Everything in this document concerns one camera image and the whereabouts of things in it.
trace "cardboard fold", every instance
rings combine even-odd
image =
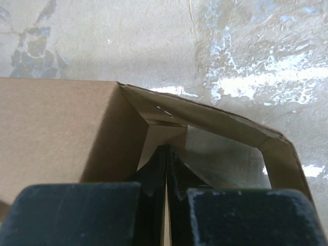
[[[186,124],[258,148],[273,189],[296,189],[313,201],[296,150],[282,133],[245,117],[174,95],[120,86],[146,120]]]

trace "concrete floor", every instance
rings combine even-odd
[[[328,233],[327,31],[324,0],[0,0],[0,76],[117,80],[275,128]],[[270,186],[253,148],[190,129],[187,149],[216,187]]]

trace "torn cardboard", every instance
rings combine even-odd
[[[258,148],[272,188],[312,200],[293,144],[239,115],[117,82],[0,78],[0,88],[5,203],[35,183],[122,181],[157,145],[181,148],[186,126]]]

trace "white paint stain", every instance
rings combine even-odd
[[[167,86],[160,88],[152,88],[151,91],[156,91],[160,93],[170,93],[178,96],[189,96],[189,97],[198,97],[198,95],[187,93],[183,86]]]
[[[302,169],[306,177],[313,178],[318,177],[318,175],[324,171],[324,167],[316,167],[314,165],[302,166]],[[264,175],[268,174],[267,169],[265,167],[263,167],[262,172]]]
[[[318,60],[313,55],[318,49],[315,41],[304,39],[300,32],[291,37],[288,28],[300,20],[288,12],[276,18],[280,12],[273,14],[278,7],[275,1],[255,1],[250,6],[252,18],[250,22],[244,18],[245,25],[252,28],[253,23],[261,23],[271,15],[272,20],[280,21],[281,28],[286,29],[281,29],[272,46],[271,39],[265,37],[267,34],[258,33],[257,39],[250,39],[249,46],[261,52],[246,50],[240,54],[243,50],[238,45],[242,42],[233,42],[234,35],[240,38],[235,34],[236,29],[244,25],[232,17],[240,10],[236,3],[208,1],[201,11],[199,31],[204,38],[199,42],[196,59],[204,74],[204,86],[211,90],[212,103],[216,104],[223,96],[245,97],[265,106],[315,102],[316,86],[328,78],[328,64],[315,62]],[[312,7],[304,9],[306,13],[314,10]],[[265,26],[271,27],[271,20],[267,22]]]
[[[287,56],[276,61],[271,55],[264,64],[262,74],[256,72],[248,76],[222,78],[212,83],[212,102],[216,103],[222,95],[231,97],[248,97],[255,100],[256,95],[267,95],[269,101],[263,101],[265,106],[279,105],[289,102],[308,104],[317,100],[315,87],[318,81],[328,78],[328,67],[308,67],[306,54]],[[245,70],[252,71],[252,67],[237,68],[237,73]],[[208,78],[216,72],[210,71]]]

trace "open box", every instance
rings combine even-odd
[[[108,81],[0,78],[0,200],[35,183],[123,181],[193,126],[258,148],[273,189],[312,201],[293,144],[247,118]]]

